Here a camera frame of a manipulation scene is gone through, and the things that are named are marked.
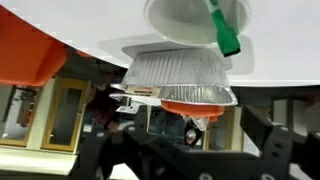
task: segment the orange panel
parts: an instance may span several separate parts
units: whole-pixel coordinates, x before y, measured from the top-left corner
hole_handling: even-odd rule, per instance
[[[52,76],[52,72],[57,72],[56,68],[60,68],[66,60],[65,49],[60,49],[64,58],[53,59],[59,65],[40,70],[44,67],[44,60],[48,59],[52,43],[58,41],[3,7],[0,7],[0,38],[0,83],[43,85],[43,73],[49,72]],[[37,82],[40,71],[41,82]]]
[[[217,120],[216,117],[224,113],[223,106],[194,105],[170,101],[161,101],[161,105],[165,110],[176,114],[193,117],[210,117],[210,122],[215,122]]]
[[[82,57],[92,57],[91,55],[89,55],[89,54],[87,54],[87,53],[84,53],[84,52],[82,52],[82,51],[79,51],[79,50],[77,50],[77,53],[78,53],[80,56],[82,56]]]

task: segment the white label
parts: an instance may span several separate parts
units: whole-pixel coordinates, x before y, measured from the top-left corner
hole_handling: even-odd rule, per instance
[[[120,113],[128,113],[128,114],[136,114],[138,112],[138,107],[135,106],[120,106],[116,112]]]
[[[83,127],[84,132],[91,132],[92,131],[92,126],[91,125],[84,125]]]
[[[196,146],[201,146],[201,139],[198,140],[198,142],[196,143]]]
[[[209,124],[209,118],[207,117],[191,117],[193,123],[198,127],[200,131],[207,130]]]
[[[129,86],[126,93],[157,98],[159,97],[160,89],[156,87]]]

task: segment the wall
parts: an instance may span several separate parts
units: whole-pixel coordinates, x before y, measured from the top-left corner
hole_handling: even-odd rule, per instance
[[[209,148],[213,150],[227,148],[228,141],[228,117],[225,112],[223,116],[218,118],[218,121],[209,125],[210,144]]]
[[[67,175],[76,156],[0,147],[0,159],[1,170]]]
[[[45,126],[49,117],[49,110],[51,107],[52,94],[54,90],[55,80],[51,79],[43,87],[38,104],[37,110],[32,122],[32,129],[29,134],[29,141],[27,148],[40,150],[42,145],[42,138],[45,132]]]
[[[273,101],[273,117],[274,123],[287,125],[288,121],[288,106],[287,100],[275,100]]]
[[[231,149],[242,151],[242,129],[240,127],[242,108],[235,107]]]
[[[306,110],[304,116],[306,128],[309,132],[320,132],[320,102],[314,103]]]

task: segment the white cup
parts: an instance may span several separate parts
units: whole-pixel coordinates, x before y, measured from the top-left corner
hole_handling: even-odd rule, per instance
[[[248,2],[220,0],[219,4],[229,26],[239,33],[248,24]],[[217,41],[217,29],[205,0],[147,0],[144,16],[169,41],[192,46],[212,45]]]

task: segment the small orange part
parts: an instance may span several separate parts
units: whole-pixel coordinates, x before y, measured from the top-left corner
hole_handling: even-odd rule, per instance
[[[224,106],[214,105],[194,105],[170,101],[161,101],[162,107],[176,114],[182,114],[193,117],[210,117],[210,122],[216,122],[217,117],[223,115]]]
[[[87,54],[87,53],[84,53],[80,50],[77,50],[77,53],[81,56],[81,57],[92,57],[91,55]]]

